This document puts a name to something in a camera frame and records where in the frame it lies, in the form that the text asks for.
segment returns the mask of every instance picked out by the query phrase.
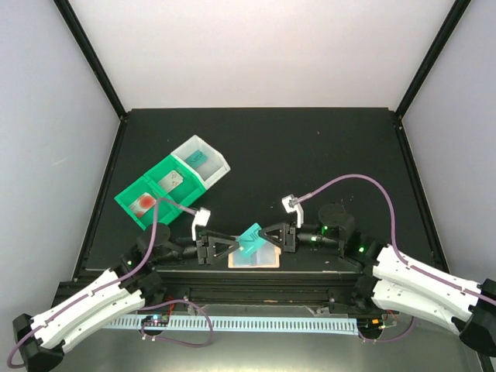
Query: white label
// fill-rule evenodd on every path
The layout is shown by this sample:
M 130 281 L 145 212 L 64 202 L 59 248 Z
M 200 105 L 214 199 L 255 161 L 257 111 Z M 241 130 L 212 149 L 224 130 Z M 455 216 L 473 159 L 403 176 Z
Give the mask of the white label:
M 183 177 L 175 170 L 171 171 L 167 176 L 158 181 L 158 184 L 169 193 L 174 190 L 177 186 L 182 184 Z
M 131 212 L 140 219 L 156 202 L 157 200 L 152 195 L 145 192 L 129 206 L 129 209 L 131 209 Z

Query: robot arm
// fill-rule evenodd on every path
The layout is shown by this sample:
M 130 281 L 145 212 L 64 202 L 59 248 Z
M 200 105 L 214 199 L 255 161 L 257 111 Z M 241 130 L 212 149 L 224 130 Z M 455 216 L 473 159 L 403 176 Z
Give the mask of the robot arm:
M 149 252 L 153 235 L 150 226 L 128 253 L 86 288 L 42 314 L 17 317 L 13 327 L 18 345 L 8 365 L 25 367 L 28 372 L 52 370 L 65 353 L 113 319 L 162 302 L 166 288 L 155 264 L 192 257 L 197 257 L 200 264 L 213 264 L 237 249 L 235 238 L 198 228 L 206 225 L 209 216 L 206 209 L 197 211 L 192 237 L 174 241 L 169 227 L 157 224 Z M 12 363 L 17 349 L 24 365 Z
M 297 222 L 259 231 L 260 237 L 293 253 L 302 246 L 327 248 L 363 276 L 352 295 L 340 301 L 361 312 L 374 308 L 404 312 L 433 322 L 477 352 L 496 357 L 496 282 L 468 281 L 423 264 L 377 239 L 356 231 L 354 218 L 337 204 L 324 205 L 317 225 L 303 222 L 293 195 L 282 199 Z

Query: cable tray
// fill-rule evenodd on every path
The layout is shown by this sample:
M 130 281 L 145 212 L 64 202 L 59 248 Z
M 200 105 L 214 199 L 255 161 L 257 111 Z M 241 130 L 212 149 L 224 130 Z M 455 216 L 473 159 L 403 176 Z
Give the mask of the cable tray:
M 141 328 L 149 315 L 123 315 L 110 322 L 104 329 Z M 289 332 L 289 333 L 339 333 L 357 336 L 356 319 L 338 318 L 278 318 L 211 316 L 217 332 Z M 172 315 L 167 325 L 147 326 L 149 330 L 208 331 L 208 323 L 201 316 Z

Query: wire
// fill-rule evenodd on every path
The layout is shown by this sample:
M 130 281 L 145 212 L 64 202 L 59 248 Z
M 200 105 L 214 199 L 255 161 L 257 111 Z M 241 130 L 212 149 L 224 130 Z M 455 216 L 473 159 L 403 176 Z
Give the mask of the wire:
M 415 328 L 416 324 L 416 319 L 412 317 L 412 321 L 410 322 L 410 325 L 404 331 L 401 335 L 393 337 L 392 339 L 368 339 L 366 338 L 362 332 L 358 329 L 358 336 L 365 342 L 365 343 L 394 343 L 396 341 L 399 341 L 400 339 L 404 339 L 406 336 L 408 336 L 412 330 Z
M 174 298 L 172 298 L 171 296 L 167 297 L 166 299 L 167 299 L 167 301 L 174 300 Z M 167 316 L 171 316 L 173 310 L 174 310 L 174 304 L 172 304 L 171 306 L 169 306 L 169 312 L 167 313 Z
M 391 310 L 387 310 L 387 313 L 393 315 L 393 318 L 394 320 L 397 322 L 398 321 L 398 317 L 396 316 L 396 314 L 394 314 Z
M 141 260 L 141 262 L 139 262 L 136 267 L 134 269 L 132 269 L 128 274 L 126 275 L 123 275 L 121 277 L 118 277 L 117 279 L 115 279 L 114 281 L 110 281 L 106 284 L 103 284 L 101 285 L 100 287 L 94 289 L 91 293 L 94 295 L 96 292 L 99 292 L 107 287 L 110 287 L 111 285 L 114 285 L 116 283 L 121 283 L 122 281 L 125 281 L 126 279 L 128 279 L 129 277 L 132 277 L 134 274 L 136 274 L 139 270 L 141 270 L 141 268 L 146 264 L 146 262 L 149 260 L 150 256 L 151 256 L 151 253 L 152 253 L 152 250 L 153 250 L 153 244 L 155 243 L 155 236 L 157 234 L 157 223 L 158 223 L 158 208 L 159 208 L 159 204 L 161 202 L 166 202 L 166 203 L 169 203 L 177 208 L 179 208 L 180 210 L 184 211 L 184 212 L 187 212 L 191 215 L 195 215 L 195 211 L 191 208 L 187 208 L 187 207 L 184 207 L 183 205 L 180 205 L 178 203 L 176 203 L 175 201 L 172 201 L 168 198 L 158 198 L 157 201 L 155 202 L 155 206 L 153 207 L 153 223 L 152 223 L 152 233 L 151 233 L 151 237 L 150 237 L 150 244 L 148 245 L 148 249 L 146 250 L 146 253 L 145 253 L 145 256 L 143 257 L 143 259 Z M 64 313 L 65 311 L 67 311 L 69 308 L 72 308 L 74 305 L 78 304 L 79 302 L 83 301 L 84 299 L 86 299 L 87 297 L 89 297 L 89 294 L 83 294 L 81 297 L 79 298 L 76 298 L 74 299 L 72 302 L 70 302 L 69 304 L 65 305 L 63 308 L 61 308 L 60 310 L 58 310 L 57 312 L 53 313 L 46 321 L 45 323 L 48 324 L 50 322 L 52 322 L 57 316 L 59 316 L 60 314 Z M 17 350 L 19 350 L 19 348 L 26 342 L 26 340 L 29 338 L 29 337 L 32 337 L 34 336 L 34 334 L 36 332 L 38 332 L 40 329 L 42 329 L 43 327 L 42 326 L 39 326 L 39 327 L 36 327 L 35 329 L 31 330 L 30 332 L 28 332 L 24 337 L 22 337 L 20 339 L 20 341 L 17 342 L 17 344 L 12 348 L 11 352 L 9 353 L 9 356 L 7 357 L 7 366 L 9 366 L 9 368 L 12 368 L 12 369 L 16 369 L 16 368 L 23 368 L 25 367 L 25 364 L 14 364 L 12 362 L 12 359 L 14 357 L 14 355 L 16 354 Z
M 141 326 L 141 335 L 145 339 L 146 337 L 150 337 L 151 339 L 158 339 L 160 341 L 168 341 L 170 343 L 176 343 L 177 345 L 182 345 L 182 346 L 187 346 L 187 347 L 194 347 L 194 348 L 199 348 L 199 347 L 205 347 L 210 345 L 213 342 L 214 338 L 214 325 L 212 324 L 212 320 L 208 317 L 207 313 L 203 308 L 200 306 L 196 305 L 194 302 L 187 301 L 187 300 L 171 300 L 171 301 L 166 301 L 162 304 L 159 305 L 154 305 L 154 306 L 147 306 L 145 308 L 141 308 L 141 310 L 154 310 L 156 308 L 163 308 L 164 306 L 168 305 L 173 305 L 173 304 L 185 304 L 185 305 L 190 305 L 193 306 L 196 310 L 198 310 L 199 313 L 201 313 L 207 323 L 208 323 L 208 328 L 210 332 L 208 333 L 208 339 L 204 343 L 186 343 L 185 341 L 180 341 L 179 339 L 172 339 L 170 337 L 164 337 L 164 336 L 150 336 L 145 333 L 145 324 Z
M 450 281 L 447 281 L 446 279 L 443 279 L 441 277 L 438 277 L 435 274 L 429 273 L 428 271 L 423 270 L 422 268 L 417 267 L 415 265 L 411 265 L 411 266 L 408 265 L 408 261 L 401 255 L 401 253 L 400 253 L 400 251 L 398 249 L 398 244 L 396 243 L 396 216 L 394 214 L 393 202 L 391 201 L 391 198 L 389 197 L 389 194 L 387 193 L 387 191 L 384 188 L 384 186 L 382 186 L 382 184 L 380 184 L 379 182 L 377 182 L 376 180 L 374 180 L 372 177 L 366 176 L 364 174 L 345 174 L 343 176 L 334 178 L 333 180 L 327 182 L 326 184 L 322 185 L 320 188 L 318 188 L 317 190 L 315 190 L 313 192 L 310 192 L 310 193 L 308 193 L 306 195 L 303 195 L 300 198 L 293 199 L 291 201 L 291 204 L 293 206 L 296 205 L 296 204 L 300 204 L 300 203 L 302 203 L 305 200 L 309 200 L 310 198 L 313 198 L 319 192 L 324 191 L 329 186 L 331 186 L 333 184 L 336 184 L 336 183 L 338 183 L 340 181 L 348 180 L 348 179 L 352 179 L 352 178 L 359 178 L 361 180 L 369 181 L 370 183 L 374 184 L 381 191 L 382 195 L 386 199 L 387 206 L 389 207 L 389 214 L 390 214 L 390 217 L 391 217 L 391 245 L 393 246 L 393 250 L 394 250 L 394 253 L 396 254 L 396 257 L 405 266 L 410 267 L 411 269 L 419 272 L 420 274 L 424 274 L 426 277 L 430 277 L 431 279 L 434 279 L 435 281 L 438 281 L 440 283 L 443 283 L 443 284 L 445 284 L 445 285 L 447 285 L 447 286 L 449 286 L 451 288 L 454 288 L 454 289 L 456 289 L 456 290 L 458 290 L 458 291 L 460 291 L 462 293 L 467 293 L 468 295 L 472 295 L 474 297 L 479 298 L 482 301 L 486 301 L 486 302 L 492 304 L 493 306 L 496 306 L 496 300 L 493 300 L 492 298 L 489 298 L 488 296 L 484 296 L 483 294 L 480 294 L 480 293 L 471 291 L 470 289 L 467 289 L 467 288 L 462 288 L 458 284 L 451 283 Z

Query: white wall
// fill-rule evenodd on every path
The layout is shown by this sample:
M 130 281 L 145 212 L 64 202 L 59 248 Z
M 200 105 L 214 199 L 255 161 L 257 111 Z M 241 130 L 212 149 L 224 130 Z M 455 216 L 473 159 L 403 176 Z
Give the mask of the white wall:
M 494 14 L 471 2 L 404 120 L 448 264 L 477 281 L 496 280 Z
M 2 0 L 0 34 L 4 370 L 12 320 L 71 277 L 119 121 L 53 2 Z
M 453 0 L 72 0 L 127 109 L 396 109 Z

